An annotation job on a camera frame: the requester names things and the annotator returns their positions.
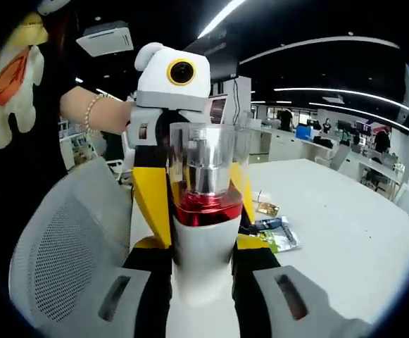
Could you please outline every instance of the ceiling light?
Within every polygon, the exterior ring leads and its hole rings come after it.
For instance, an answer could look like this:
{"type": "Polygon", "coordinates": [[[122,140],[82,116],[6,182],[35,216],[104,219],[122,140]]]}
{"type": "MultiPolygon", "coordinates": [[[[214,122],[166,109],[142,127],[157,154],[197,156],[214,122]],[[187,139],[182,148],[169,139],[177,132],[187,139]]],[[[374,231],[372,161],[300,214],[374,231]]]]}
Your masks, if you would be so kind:
{"type": "Polygon", "coordinates": [[[96,91],[97,91],[97,92],[100,92],[100,93],[102,93],[102,94],[104,94],[104,95],[106,95],[106,96],[108,96],[108,97],[111,97],[112,99],[115,99],[115,100],[117,100],[117,101],[122,101],[122,100],[120,100],[118,97],[114,97],[113,95],[110,95],[108,92],[105,92],[104,90],[101,90],[101,89],[99,89],[99,88],[96,88],[96,91]]]}
{"type": "Polygon", "coordinates": [[[328,107],[328,108],[338,108],[338,109],[343,109],[345,111],[354,111],[356,113],[360,113],[360,114],[364,114],[364,115],[368,115],[368,116],[372,116],[374,118],[377,118],[379,120],[383,120],[386,121],[388,123],[391,123],[392,125],[396,125],[398,127],[401,127],[407,131],[409,131],[409,128],[405,127],[404,125],[401,125],[400,123],[397,123],[395,121],[389,120],[388,118],[383,118],[382,116],[378,116],[375,114],[371,114],[371,113],[367,113],[366,111],[358,111],[357,109],[352,109],[352,108],[347,108],[347,107],[340,107],[340,106],[333,106],[331,104],[316,104],[314,102],[309,102],[310,105],[312,106],[321,106],[321,107],[328,107]]]}
{"type": "Polygon", "coordinates": [[[212,21],[207,25],[206,28],[204,28],[203,32],[198,36],[198,39],[200,37],[203,37],[204,35],[208,34],[211,32],[215,27],[218,26],[234,9],[239,7],[245,2],[245,0],[231,0],[231,2],[228,3],[226,7],[224,7],[221,12],[217,14],[217,16],[212,19],[212,21]]]}
{"type": "Polygon", "coordinates": [[[404,108],[407,111],[409,110],[409,107],[405,106],[404,104],[400,104],[399,102],[395,102],[395,101],[386,99],[384,97],[380,97],[380,96],[376,96],[376,95],[372,95],[372,94],[367,94],[367,93],[362,93],[362,92],[355,92],[353,90],[330,89],[330,88],[276,88],[276,89],[274,89],[275,92],[286,92],[286,91],[294,91],[294,90],[313,90],[313,91],[317,91],[317,92],[336,92],[336,93],[356,94],[356,95],[370,97],[370,98],[376,99],[376,100],[385,101],[385,102],[388,102],[390,104],[395,104],[396,106],[404,108]]]}

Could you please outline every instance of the air conditioner unit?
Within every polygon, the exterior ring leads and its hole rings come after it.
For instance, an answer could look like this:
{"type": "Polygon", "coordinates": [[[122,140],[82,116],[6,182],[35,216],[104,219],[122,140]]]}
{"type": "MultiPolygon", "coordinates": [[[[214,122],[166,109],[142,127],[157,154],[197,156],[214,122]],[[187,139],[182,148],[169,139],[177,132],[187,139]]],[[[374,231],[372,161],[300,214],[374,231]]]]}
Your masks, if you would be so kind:
{"type": "Polygon", "coordinates": [[[134,50],[129,28],[124,21],[87,28],[84,36],[76,42],[93,57],[134,50]]]}

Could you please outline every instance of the black ceiling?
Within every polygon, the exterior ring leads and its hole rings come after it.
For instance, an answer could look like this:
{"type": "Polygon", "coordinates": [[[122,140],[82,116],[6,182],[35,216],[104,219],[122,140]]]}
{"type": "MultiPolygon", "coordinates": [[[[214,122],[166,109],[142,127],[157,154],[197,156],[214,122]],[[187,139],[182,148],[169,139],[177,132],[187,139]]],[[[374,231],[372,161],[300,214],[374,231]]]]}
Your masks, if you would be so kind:
{"type": "MultiPolygon", "coordinates": [[[[149,42],[183,49],[192,43],[229,0],[106,0],[105,6],[78,1],[83,30],[97,23],[128,23],[135,50],[91,58],[74,50],[77,74],[88,88],[124,99],[137,86],[134,58],[149,42]]],[[[253,79],[253,100],[327,103],[319,93],[274,92],[278,87],[350,89],[403,102],[404,67],[409,60],[409,3],[392,7],[375,0],[246,0],[221,25],[241,35],[241,60],[281,44],[333,36],[375,37],[401,50],[367,42],[325,42],[283,50],[243,64],[240,75],[253,79]]],[[[378,100],[342,95],[346,106],[394,119],[399,107],[378,100]]]]}

